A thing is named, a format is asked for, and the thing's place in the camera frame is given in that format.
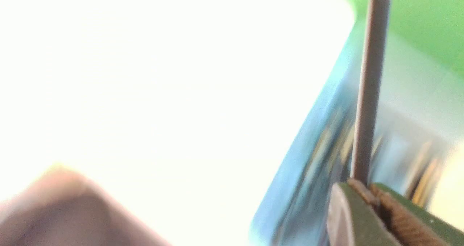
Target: white surface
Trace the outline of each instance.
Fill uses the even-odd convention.
[[[353,25],[343,0],[0,0],[0,17],[1,197],[62,162],[176,246],[246,242]]]

